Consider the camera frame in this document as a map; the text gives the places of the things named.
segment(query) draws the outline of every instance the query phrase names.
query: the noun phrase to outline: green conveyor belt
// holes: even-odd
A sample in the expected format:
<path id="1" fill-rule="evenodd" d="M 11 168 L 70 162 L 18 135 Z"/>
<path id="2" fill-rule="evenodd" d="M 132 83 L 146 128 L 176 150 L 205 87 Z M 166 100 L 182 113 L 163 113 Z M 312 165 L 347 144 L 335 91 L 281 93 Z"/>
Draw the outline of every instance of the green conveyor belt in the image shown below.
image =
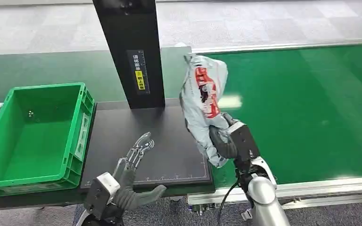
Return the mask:
<path id="1" fill-rule="evenodd" d="M 208 55 L 278 183 L 362 177 L 362 45 Z M 232 162 L 216 187 L 235 182 Z"/>
<path id="2" fill-rule="evenodd" d="M 247 123 L 278 183 L 362 177 L 362 45 L 209 55 L 227 63 L 224 111 Z M 183 77 L 164 74 L 166 98 Z M 108 51 L 0 55 L 0 102 L 15 86 L 85 82 L 125 100 Z M 234 183 L 229 162 L 216 187 Z"/>

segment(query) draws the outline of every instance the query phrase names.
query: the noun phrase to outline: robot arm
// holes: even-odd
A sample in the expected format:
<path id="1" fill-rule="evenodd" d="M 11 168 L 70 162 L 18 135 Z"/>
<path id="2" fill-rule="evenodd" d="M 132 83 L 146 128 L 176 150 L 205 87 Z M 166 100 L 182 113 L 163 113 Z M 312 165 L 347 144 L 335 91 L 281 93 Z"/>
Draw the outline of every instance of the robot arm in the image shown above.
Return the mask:
<path id="1" fill-rule="evenodd" d="M 157 186 L 150 192 L 136 193 L 132 189 L 135 171 L 145 152 L 155 143 L 150 132 L 142 135 L 124 158 L 118 160 L 114 174 L 106 172 L 96 177 L 88 191 L 77 226 L 123 226 L 123 213 L 157 201 L 166 187 Z"/>
<path id="2" fill-rule="evenodd" d="M 289 226 L 289 221 L 278 202 L 277 183 L 246 124 L 222 113 L 227 129 L 210 127 L 210 139 L 217 153 L 234 159 L 237 183 L 244 191 L 251 208 L 242 217 L 253 219 L 256 226 Z"/>

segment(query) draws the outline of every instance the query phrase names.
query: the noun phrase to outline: sticker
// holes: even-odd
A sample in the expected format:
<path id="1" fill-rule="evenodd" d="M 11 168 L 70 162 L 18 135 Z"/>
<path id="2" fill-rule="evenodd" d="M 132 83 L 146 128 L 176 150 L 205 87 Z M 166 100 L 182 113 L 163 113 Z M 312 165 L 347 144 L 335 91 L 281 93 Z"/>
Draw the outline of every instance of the sticker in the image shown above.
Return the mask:
<path id="1" fill-rule="evenodd" d="M 205 117 L 212 119 L 220 113 L 217 104 L 216 84 L 207 75 L 207 69 L 204 67 L 197 67 L 195 69 L 195 79 L 200 91 L 203 114 Z"/>
<path id="2" fill-rule="evenodd" d="M 127 56 L 130 62 L 132 76 L 135 78 L 135 90 L 137 94 L 150 94 L 144 51 L 140 49 L 127 50 Z"/>

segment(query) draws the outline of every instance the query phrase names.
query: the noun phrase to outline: black mat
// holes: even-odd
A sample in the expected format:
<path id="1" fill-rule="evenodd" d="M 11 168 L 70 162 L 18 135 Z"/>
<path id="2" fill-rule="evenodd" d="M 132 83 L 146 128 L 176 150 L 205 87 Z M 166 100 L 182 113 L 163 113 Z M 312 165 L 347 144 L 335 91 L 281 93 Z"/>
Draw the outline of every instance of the black mat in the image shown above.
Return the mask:
<path id="1" fill-rule="evenodd" d="M 97 104 L 92 135 L 81 182 L 89 188 L 92 179 L 113 173 L 140 135 L 151 132 L 155 147 L 138 166 L 135 186 L 150 188 L 185 184 L 211 184 L 207 161 L 186 130 L 178 99 L 166 100 L 166 108 L 129 109 L 127 102 Z"/>

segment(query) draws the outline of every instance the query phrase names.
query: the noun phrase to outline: red printed logo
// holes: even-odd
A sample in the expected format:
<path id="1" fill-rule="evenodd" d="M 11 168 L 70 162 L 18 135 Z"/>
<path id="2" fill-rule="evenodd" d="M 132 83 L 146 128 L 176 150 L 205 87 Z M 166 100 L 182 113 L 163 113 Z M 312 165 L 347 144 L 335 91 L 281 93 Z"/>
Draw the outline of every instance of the red printed logo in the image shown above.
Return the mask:
<path id="1" fill-rule="evenodd" d="M 200 91 L 200 100 L 203 103 L 203 114 L 211 119 L 220 113 L 217 105 L 216 85 L 207 75 L 204 67 L 195 69 L 195 78 Z"/>

